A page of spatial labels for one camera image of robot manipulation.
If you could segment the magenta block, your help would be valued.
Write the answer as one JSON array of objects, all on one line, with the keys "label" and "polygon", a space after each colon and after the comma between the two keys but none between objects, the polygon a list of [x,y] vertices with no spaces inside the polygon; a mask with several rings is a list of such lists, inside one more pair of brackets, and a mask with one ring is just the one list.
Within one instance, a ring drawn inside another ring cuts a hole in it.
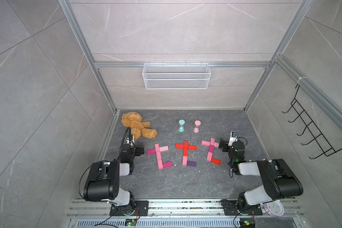
[{"label": "magenta block", "polygon": [[173,166],[173,163],[170,161],[170,162],[165,162],[162,164],[163,168],[168,168],[168,167],[172,167]]},{"label": "magenta block", "polygon": [[209,153],[214,153],[214,145],[209,146]]},{"label": "magenta block", "polygon": [[155,149],[147,150],[148,155],[155,154],[155,153],[156,153]]}]

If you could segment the red block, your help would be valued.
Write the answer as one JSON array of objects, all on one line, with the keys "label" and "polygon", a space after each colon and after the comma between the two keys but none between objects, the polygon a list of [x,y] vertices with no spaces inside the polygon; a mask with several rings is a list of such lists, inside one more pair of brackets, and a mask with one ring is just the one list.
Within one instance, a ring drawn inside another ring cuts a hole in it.
[{"label": "red block", "polygon": [[188,145],[188,149],[189,150],[197,150],[197,146],[196,145]]},{"label": "red block", "polygon": [[185,156],[185,157],[188,156],[188,149],[186,149],[186,148],[183,149],[183,156]]},{"label": "red block", "polygon": [[176,149],[184,149],[184,144],[178,144],[178,143],[177,143],[177,144],[175,145],[175,148],[176,148]]},{"label": "red block", "polygon": [[214,163],[214,164],[217,164],[217,165],[221,165],[221,160],[216,159],[216,158],[212,158],[211,162]]}]

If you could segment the light pink block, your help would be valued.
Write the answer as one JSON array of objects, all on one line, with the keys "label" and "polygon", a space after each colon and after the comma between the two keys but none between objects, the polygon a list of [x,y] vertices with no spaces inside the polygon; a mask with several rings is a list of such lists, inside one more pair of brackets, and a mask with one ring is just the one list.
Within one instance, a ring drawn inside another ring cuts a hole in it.
[{"label": "light pink block", "polygon": [[168,146],[163,146],[163,147],[160,147],[159,149],[160,149],[160,152],[164,152],[164,151],[169,150]]},{"label": "light pink block", "polygon": [[156,152],[160,152],[159,144],[155,144],[155,150],[156,150]]},{"label": "light pink block", "polygon": [[210,145],[215,146],[215,139],[214,138],[211,138]]}]

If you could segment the pink block stem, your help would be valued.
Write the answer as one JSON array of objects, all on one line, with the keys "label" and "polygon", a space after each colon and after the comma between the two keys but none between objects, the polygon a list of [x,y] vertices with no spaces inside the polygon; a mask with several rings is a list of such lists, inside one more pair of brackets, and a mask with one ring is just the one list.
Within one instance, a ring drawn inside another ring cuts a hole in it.
[{"label": "pink block stem", "polygon": [[211,159],[212,159],[212,156],[213,156],[213,153],[211,153],[211,152],[208,152],[208,156],[207,156],[207,161],[211,161]]}]

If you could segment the purple block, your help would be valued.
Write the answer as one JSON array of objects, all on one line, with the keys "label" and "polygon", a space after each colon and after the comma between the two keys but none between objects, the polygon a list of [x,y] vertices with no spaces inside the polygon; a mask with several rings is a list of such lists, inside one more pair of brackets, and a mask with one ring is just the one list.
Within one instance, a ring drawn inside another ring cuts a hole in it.
[{"label": "purple block", "polygon": [[196,161],[187,161],[187,166],[196,167],[197,166],[197,162]]}]

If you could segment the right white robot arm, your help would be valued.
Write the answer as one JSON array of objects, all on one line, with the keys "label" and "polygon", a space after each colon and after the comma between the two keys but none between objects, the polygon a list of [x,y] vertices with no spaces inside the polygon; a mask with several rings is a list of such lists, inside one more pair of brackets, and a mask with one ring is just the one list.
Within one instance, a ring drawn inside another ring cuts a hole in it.
[{"label": "right white robot arm", "polygon": [[230,177],[259,176],[262,181],[261,186],[238,195],[238,212],[249,214],[260,204],[303,194],[303,185],[283,159],[246,161],[245,144],[238,138],[231,142],[220,139],[218,147],[228,153]]}]

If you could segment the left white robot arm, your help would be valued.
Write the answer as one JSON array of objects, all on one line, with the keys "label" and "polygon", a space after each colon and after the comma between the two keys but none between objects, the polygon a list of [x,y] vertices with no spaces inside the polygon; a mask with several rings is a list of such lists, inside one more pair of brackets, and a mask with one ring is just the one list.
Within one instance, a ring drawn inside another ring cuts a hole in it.
[{"label": "left white robot arm", "polygon": [[110,203],[112,210],[120,211],[126,216],[139,213],[134,195],[120,187],[120,177],[131,175],[135,157],[143,154],[142,145],[123,144],[117,159],[92,163],[85,170],[88,176],[84,187],[78,186],[80,197],[86,201]]}]

